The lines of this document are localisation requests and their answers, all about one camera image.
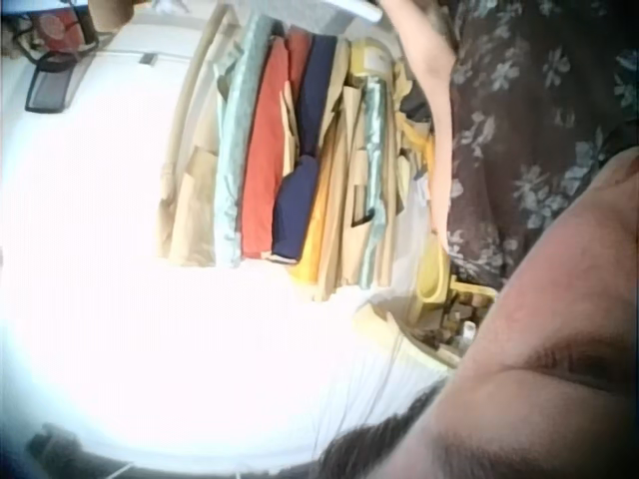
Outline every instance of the yellow basket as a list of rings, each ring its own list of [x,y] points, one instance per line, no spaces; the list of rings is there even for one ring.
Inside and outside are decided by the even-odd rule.
[[[417,296],[424,304],[442,305],[448,296],[450,258],[435,233],[426,240],[426,249],[419,264]]]
[[[457,280],[457,276],[453,275],[450,280],[450,290],[459,292],[471,292],[473,294],[482,294],[492,298],[493,301],[497,298],[497,291],[488,286],[477,286],[475,284],[468,284]]]

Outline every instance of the teal fabric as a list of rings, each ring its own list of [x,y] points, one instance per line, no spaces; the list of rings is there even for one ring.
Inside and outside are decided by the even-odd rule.
[[[381,168],[386,135],[386,82],[378,77],[368,77],[363,93],[366,152],[368,153],[366,214],[372,216],[372,225],[363,254],[359,287],[369,289],[372,285],[377,245],[386,230],[386,208],[381,198]]]
[[[275,21],[254,15],[243,41],[224,113],[214,195],[213,237],[217,265],[237,266],[242,258],[238,228],[247,149]]]
[[[216,82],[217,96],[217,116],[218,116],[218,138],[222,140],[224,131],[224,118],[227,112],[227,101],[229,91],[233,82],[233,72],[238,60],[242,57],[242,47],[234,42],[231,50],[213,66],[213,75]]]

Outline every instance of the white floor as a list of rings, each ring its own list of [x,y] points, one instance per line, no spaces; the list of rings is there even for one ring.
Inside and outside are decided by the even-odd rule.
[[[326,304],[266,262],[155,259],[159,170],[187,66],[103,54],[71,108],[46,116],[23,111],[33,67],[3,59],[3,427],[25,440],[52,422],[148,467],[277,470],[404,410],[442,374],[390,329],[371,324],[373,341],[351,323],[369,297],[405,294],[419,241],[399,245],[393,290]],[[417,202],[400,227],[426,231],[424,216]]]

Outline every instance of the floral fabric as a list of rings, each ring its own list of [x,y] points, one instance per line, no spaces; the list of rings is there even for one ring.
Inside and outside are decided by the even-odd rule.
[[[639,143],[636,17],[617,3],[458,3],[448,243],[462,279],[501,288],[602,163]]]

